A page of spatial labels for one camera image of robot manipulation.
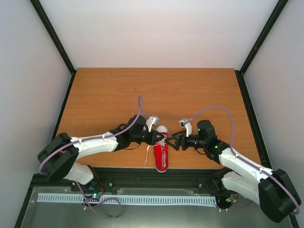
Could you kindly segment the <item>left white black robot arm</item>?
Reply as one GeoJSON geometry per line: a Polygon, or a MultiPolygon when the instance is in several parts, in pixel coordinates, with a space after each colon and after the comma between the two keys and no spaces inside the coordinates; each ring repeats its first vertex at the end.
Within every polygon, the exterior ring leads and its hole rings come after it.
{"type": "Polygon", "coordinates": [[[154,147],[155,165],[160,172],[167,166],[167,145],[169,130],[157,125],[158,117],[134,116],[127,124],[120,124],[104,134],[91,137],[69,137],[67,133],[57,135],[39,154],[39,172],[49,181],[67,179],[83,185],[88,191],[98,188],[99,179],[89,165],[77,160],[102,152],[126,150],[131,143],[145,143],[154,147]]]}

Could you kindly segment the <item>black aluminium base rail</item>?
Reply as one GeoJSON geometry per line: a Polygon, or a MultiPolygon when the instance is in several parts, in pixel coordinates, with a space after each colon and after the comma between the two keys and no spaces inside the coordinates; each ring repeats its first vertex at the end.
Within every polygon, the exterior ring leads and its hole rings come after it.
{"type": "Polygon", "coordinates": [[[119,189],[191,190],[212,196],[230,195],[219,182],[219,169],[168,169],[164,173],[150,168],[94,168],[97,180],[106,193],[119,189]]]}

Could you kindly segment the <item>left black frame post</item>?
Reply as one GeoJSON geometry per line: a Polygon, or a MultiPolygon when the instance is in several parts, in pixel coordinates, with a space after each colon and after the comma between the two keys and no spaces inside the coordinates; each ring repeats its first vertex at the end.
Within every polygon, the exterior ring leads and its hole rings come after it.
{"type": "Polygon", "coordinates": [[[33,6],[35,12],[37,13],[40,21],[42,22],[44,28],[46,29],[49,37],[54,43],[56,49],[58,50],[63,62],[65,63],[69,73],[74,75],[76,73],[76,69],[74,68],[64,46],[62,45],[61,40],[59,39],[47,13],[45,12],[41,2],[39,0],[30,0],[31,5],[33,6]]]}

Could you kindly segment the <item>red canvas sneaker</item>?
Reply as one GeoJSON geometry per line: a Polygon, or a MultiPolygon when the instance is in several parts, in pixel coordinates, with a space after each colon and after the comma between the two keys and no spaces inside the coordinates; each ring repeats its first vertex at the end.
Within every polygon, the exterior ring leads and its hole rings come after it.
{"type": "Polygon", "coordinates": [[[169,133],[168,128],[165,125],[157,126],[156,131],[161,133],[164,136],[153,147],[154,158],[155,158],[155,168],[158,172],[163,173],[163,172],[167,171],[168,166],[169,166],[168,144],[166,143],[165,140],[170,137],[170,133],[169,133]]]}

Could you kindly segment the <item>black frame post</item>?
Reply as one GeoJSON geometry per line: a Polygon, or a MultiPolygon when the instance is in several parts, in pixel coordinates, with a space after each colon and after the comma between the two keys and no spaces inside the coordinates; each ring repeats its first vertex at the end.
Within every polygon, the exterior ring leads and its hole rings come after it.
{"type": "Polygon", "coordinates": [[[254,45],[252,46],[248,56],[246,57],[241,69],[239,70],[239,74],[244,76],[246,71],[248,70],[249,66],[251,65],[252,61],[256,57],[259,49],[262,47],[264,41],[266,40],[267,36],[269,35],[271,29],[275,25],[276,21],[278,20],[279,16],[283,12],[284,8],[286,7],[289,0],[279,0],[274,9],[272,10],[269,18],[267,19],[263,29],[261,30],[259,36],[257,37],[254,45]]]}
{"type": "Polygon", "coordinates": [[[46,29],[49,37],[54,43],[56,49],[58,50],[63,62],[65,63],[69,73],[74,75],[76,73],[76,69],[74,68],[64,46],[62,45],[61,40],[59,39],[47,13],[45,12],[41,2],[39,0],[30,0],[31,5],[33,6],[35,12],[37,13],[40,21],[42,22],[44,28],[46,29]]]}

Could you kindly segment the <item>right black frame post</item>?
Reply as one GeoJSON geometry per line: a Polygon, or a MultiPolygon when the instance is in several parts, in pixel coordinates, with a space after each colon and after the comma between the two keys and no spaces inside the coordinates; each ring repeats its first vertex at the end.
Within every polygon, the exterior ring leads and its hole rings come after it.
{"type": "Polygon", "coordinates": [[[259,49],[262,47],[264,41],[266,40],[267,36],[269,35],[271,29],[275,25],[276,21],[278,20],[279,16],[283,12],[284,8],[286,7],[289,0],[279,0],[274,9],[272,10],[269,18],[267,19],[263,29],[261,30],[259,36],[257,37],[254,45],[252,46],[248,56],[246,57],[241,69],[239,70],[239,74],[244,76],[246,71],[248,70],[249,66],[251,65],[252,61],[256,57],[259,49]]]}

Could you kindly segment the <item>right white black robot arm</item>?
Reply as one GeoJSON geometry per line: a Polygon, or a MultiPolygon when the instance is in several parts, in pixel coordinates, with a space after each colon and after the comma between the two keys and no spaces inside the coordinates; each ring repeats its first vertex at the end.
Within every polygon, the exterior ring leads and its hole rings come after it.
{"type": "Polygon", "coordinates": [[[223,166],[213,184],[219,191],[230,190],[256,203],[273,222],[299,214],[301,199],[288,174],[259,165],[237,152],[230,144],[218,139],[209,120],[197,123],[198,134],[192,133],[187,119],[180,121],[183,131],[166,139],[175,150],[189,147],[203,149],[206,156],[223,166]]]}

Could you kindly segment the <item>small circuit board with led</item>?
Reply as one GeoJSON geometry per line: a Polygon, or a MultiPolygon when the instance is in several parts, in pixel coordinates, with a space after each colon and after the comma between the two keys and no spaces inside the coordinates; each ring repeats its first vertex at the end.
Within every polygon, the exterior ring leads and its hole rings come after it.
{"type": "Polygon", "coordinates": [[[102,183],[97,184],[96,186],[89,187],[89,191],[92,192],[92,198],[100,198],[104,194],[104,188],[102,183]]]}

